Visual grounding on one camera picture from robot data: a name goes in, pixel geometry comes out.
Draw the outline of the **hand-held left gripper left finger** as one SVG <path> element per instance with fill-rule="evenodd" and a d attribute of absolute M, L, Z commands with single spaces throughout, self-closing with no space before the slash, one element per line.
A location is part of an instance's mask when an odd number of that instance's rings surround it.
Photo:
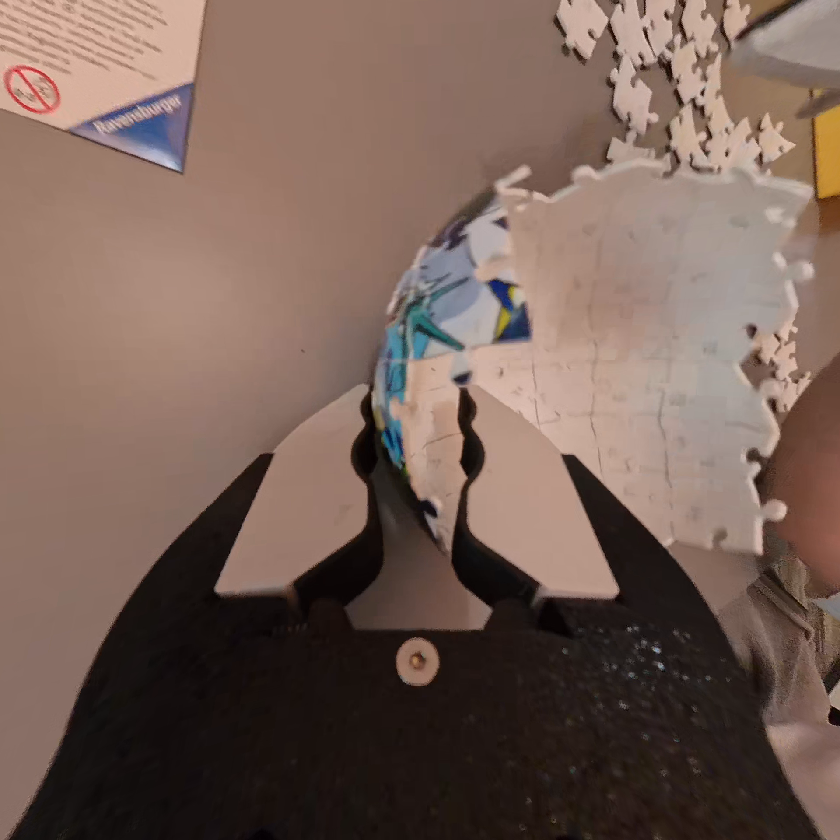
<path fill-rule="evenodd" d="M 216 582 L 217 595 L 343 606 L 382 571 L 371 390 L 357 385 L 284 438 Z"/>

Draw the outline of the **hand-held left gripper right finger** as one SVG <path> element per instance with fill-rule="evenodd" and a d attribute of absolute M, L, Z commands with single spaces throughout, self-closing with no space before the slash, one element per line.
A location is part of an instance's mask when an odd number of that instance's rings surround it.
<path fill-rule="evenodd" d="M 453 567 L 489 607 L 553 598 L 614 600 L 618 583 L 561 452 L 520 414 L 471 385 Z"/>

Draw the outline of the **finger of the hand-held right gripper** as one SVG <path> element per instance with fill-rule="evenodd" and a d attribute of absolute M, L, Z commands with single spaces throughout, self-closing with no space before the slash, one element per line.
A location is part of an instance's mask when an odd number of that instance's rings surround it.
<path fill-rule="evenodd" d="M 798 88 L 839 87 L 839 2 L 789 1 L 735 38 L 730 60 L 745 74 Z"/>

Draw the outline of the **pile of white puzzle pieces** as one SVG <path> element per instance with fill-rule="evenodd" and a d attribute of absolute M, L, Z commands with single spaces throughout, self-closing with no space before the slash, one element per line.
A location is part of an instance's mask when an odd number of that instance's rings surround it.
<path fill-rule="evenodd" d="M 543 212 L 533 287 L 539 422 L 595 431 L 745 435 L 777 427 L 791 368 L 795 284 L 787 246 L 809 185 L 768 164 L 794 148 L 783 123 L 733 122 L 718 24 L 706 2 L 561 2 L 566 43 L 588 60 L 615 41 L 613 109 L 634 156 L 580 170 Z"/>

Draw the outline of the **colourful puzzle ball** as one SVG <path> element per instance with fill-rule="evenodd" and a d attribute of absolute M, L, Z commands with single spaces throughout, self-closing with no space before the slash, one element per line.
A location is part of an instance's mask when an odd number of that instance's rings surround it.
<path fill-rule="evenodd" d="M 793 326 L 786 240 L 810 186 L 660 161 L 578 168 L 545 196 L 521 167 L 417 252 L 385 311 L 381 446 L 451 554 L 465 469 L 460 391 L 478 386 L 577 457 L 661 543 L 760 553 L 748 454 L 780 428 L 746 360 Z"/>

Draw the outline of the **yellow plastic bin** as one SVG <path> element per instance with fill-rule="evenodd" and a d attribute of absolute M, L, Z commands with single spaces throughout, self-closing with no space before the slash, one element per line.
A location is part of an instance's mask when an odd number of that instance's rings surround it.
<path fill-rule="evenodd" d="M 815 193 L 818 200 L 839 196 L 839 106 L 812 121 Z"/>

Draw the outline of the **grey garment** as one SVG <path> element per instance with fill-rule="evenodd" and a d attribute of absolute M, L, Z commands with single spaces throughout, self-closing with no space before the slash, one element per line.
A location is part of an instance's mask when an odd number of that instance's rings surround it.
<path fill-rule="evenodd" d="M 829 677 L 838 677 L 838 619 L 793 546 L 766 539 L 759 575 L 717 615 L 759 696 L 766 736 L 793 792 L 823 838 L 839 838 L 839 733 Z"/>

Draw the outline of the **white instruction leaflet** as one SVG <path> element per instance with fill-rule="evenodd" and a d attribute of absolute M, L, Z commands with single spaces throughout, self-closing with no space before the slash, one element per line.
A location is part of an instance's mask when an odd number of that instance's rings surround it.
<path fill-rule="evenodd" d="M 206 1 L 2 1 L 1 109 L 183 173 Z"/>

